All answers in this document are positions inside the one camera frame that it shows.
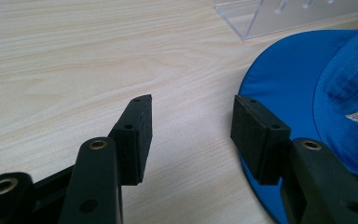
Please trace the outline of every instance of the black plastic bracket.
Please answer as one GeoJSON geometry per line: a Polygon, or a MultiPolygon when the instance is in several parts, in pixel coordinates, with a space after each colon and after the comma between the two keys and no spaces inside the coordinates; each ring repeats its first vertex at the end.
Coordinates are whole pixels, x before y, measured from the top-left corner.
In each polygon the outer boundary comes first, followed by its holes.
{"type": "Polygon", "coordinates": [[[152,132],[152,97],[140,96],[108,137],[81,146],[74,166],[35,184],[0,175],[0,223],[122,223],[121,186],[143,181],[152,132]]]}
{"type": "Polygon", "coordinates": [[[256,100],[236,96],[234,141],[254,179],[277,185],[290,223],[358,223],[358,178],[323,143],[290,128],[256,100]]]}

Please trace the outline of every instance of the clear acrylic holder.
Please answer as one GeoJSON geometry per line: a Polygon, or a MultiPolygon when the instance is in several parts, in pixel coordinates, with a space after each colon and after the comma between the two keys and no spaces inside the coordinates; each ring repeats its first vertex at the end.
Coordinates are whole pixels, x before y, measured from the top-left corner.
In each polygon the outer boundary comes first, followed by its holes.
{"type": "Polygon", "coordinates": [[[358,0],[214,0],[214,6],[241,39],[358,12],[358,0]]]}

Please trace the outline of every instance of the wooden table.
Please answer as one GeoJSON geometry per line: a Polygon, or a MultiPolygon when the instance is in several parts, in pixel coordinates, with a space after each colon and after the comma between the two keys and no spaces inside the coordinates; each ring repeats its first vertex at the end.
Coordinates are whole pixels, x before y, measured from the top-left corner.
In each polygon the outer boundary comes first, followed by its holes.
{"type": "Polygon", "coordinates": [[[256,56],[291,33],[241,41],[212,0],[0,1],[0,174],[34,182],[106,136],[153,95],[144,182],[123,187],[125,223],[270,223],[229,138],[233,97],[256,56]]]}

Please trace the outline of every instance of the wood grain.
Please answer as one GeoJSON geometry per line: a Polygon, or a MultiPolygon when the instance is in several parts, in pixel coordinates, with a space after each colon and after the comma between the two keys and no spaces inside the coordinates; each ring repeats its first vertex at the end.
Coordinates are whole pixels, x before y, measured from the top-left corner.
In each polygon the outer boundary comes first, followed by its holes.
{"type": "Polygon", "coordinates": [[[123,188],[125,223],[270,223],[229,139],[233,96],[279,38],[354,24],[241,41],[210,0],[0,1],[0,174],[72,165],[150,93],[154,138],[144,183],[123,188]]]}

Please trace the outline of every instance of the hat brim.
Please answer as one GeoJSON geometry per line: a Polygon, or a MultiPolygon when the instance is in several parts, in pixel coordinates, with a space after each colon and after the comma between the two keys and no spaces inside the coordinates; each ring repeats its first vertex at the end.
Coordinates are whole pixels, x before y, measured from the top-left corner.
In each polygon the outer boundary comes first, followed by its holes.
{"type": "MultiPolygon", "coordinates": [[[[266,49],[249,68],[239,95],[256,99],[292,129],[291,138],[321,137],[315,126],[312,102],[326,65],[356,35],[355,30],[325,30],[288,36],[266,49]]],[[[287,223],[280,188],[261,186],[242,160],[255,195],[279,223],[287,223]]]]}

